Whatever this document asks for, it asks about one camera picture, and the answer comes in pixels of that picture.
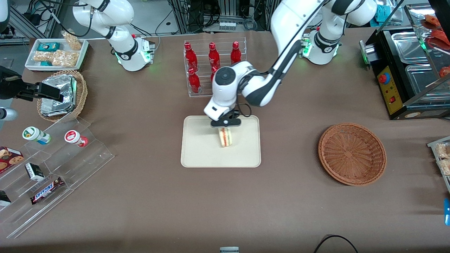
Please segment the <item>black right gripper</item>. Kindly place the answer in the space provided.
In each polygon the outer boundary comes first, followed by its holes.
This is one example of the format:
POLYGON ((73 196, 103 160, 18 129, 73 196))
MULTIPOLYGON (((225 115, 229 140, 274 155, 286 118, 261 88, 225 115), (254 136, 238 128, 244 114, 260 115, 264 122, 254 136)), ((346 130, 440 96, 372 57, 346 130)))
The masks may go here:
POLYGON ((17 72, 0 67, 0 99, 22 99, 32 102, 34 99, 51 99, 63 102, 60 89, 43 82, 25 83, 21 89, 21 75, 17 72))

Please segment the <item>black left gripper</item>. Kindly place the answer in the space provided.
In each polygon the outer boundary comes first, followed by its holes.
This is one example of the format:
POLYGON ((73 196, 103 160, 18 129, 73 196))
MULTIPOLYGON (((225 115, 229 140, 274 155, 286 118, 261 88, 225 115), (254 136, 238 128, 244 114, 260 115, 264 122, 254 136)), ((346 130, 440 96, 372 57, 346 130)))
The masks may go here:
POLYGON ((212 128, 233 128, 241 125, 241 119, 239 118, 240 112, 238 110, 232 110, 227 114, 221 116, 217 121, 211 121, 212 128))

